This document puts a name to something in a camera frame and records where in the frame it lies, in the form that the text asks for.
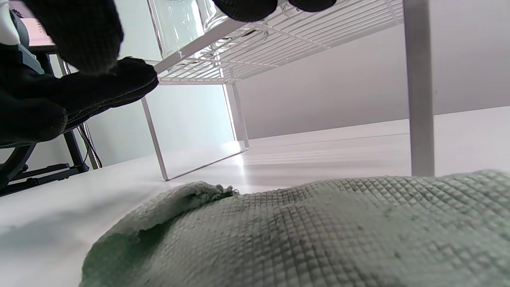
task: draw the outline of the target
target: metal rod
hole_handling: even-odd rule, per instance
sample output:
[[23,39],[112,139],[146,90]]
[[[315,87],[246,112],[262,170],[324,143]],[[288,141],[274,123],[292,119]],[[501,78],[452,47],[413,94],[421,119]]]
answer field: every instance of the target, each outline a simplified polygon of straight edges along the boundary
[[232,116],[233,131],[235,133],[236,141],[244,142],[244,148],[249,149],[248,133],[244,122],[243,110],[241,108],[241,100],[239,99],[239,91],[237,84],[225,85],[225,92],[227,96],[227,106],[229,113]]
[[403,0],[413,176],[434,176],[434,107],[428,0]]
[[158,163],[160,165],[161,175],[164,180],[170,180],[168,177],[168,173],[165,167],[165,161],[163,160],[163,154],[161,153],[161,148],[159,145],[158,137],[156,136],[156,129],[154,128],[154,122],[152,121],[152,116],[150,115],[149,103],[145,97],[141,100],[143,111],[145,113],[145,118],[147,119],[147,124],[149,125],[149,132],[152,138],[152,144],[154,145],[154,149],[156,150],[156,156],[158,158]]

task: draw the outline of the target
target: wire rack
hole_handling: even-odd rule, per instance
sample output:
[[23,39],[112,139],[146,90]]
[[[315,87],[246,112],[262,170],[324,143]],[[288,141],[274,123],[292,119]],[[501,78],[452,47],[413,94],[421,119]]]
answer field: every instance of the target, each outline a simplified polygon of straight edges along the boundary
[[235,83],[401,24],[402,19],[402,0],[338,1],[320,13],[279,6],[257,23],[228,19],[231,23],[207,32],[187,49],[151,63],[162,85]]

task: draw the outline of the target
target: textured cloth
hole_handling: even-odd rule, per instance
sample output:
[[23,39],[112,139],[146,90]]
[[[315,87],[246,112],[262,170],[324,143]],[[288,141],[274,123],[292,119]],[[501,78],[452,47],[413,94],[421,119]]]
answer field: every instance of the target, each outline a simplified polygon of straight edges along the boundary
[[102,236],[80,287],[509,286],[509,190],[493,171],[248,195],[190,184]]

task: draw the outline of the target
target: green towel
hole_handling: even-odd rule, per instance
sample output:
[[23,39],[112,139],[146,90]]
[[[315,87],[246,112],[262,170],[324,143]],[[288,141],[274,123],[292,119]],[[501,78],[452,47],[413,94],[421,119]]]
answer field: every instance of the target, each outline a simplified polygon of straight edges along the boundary
[[510,286],[510,176],[162,194],[95,243],[80,287]]

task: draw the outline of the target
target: black fabric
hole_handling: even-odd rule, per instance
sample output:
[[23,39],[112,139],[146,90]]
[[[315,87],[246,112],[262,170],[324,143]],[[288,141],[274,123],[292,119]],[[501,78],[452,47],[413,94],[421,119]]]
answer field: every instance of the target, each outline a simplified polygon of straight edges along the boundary
[[307,12],[320,12],[333,6],[337,0],[289,0],[295,7]]
[[66,124],[61,106],[47,99],[16,99],[0,85],[0,147],[54,139]]
[[278,0],[213,0],[228,17],[241,22],[264,19],[276,10]]
[[[278,0],[213,0],[228,17],[241,22],[260,21],[276,10]],[[307,12],[319,12],[333,6],[336,0],[290,0],[290,4]]]
[[109,73],[124,39],[113,0],[24,0],[60,56],[82,73]]
[[[0,148],[53,139],[94,115],[141,99],[157,85],[158,78],[154,68],[135,58],[118,61],[111,74],[90,76],[78,72],[60,79],[47,74],[37,74],[24,65],[4,64],[0,66],[0,112],[3,113],[0,117],[0,124],[3,126],[0,129]],[[38,105],[33,107],[22,105],[23,103]],[[55,124],[50,123],[49,119],[44,120],[49,115],[34,112],[43,104],[53,107],[44,108],[47,112],[55,113],[56,107],[65,112],[65,122],[58,130],[54,129]],[[13,121],[18,124],[7,124]],[[18,135],[17,130],[22,128],[26,137]],[[53,133],[50,134],[51,137],[46,133],[45,137],[42,137],[34,129],[50,129]]]

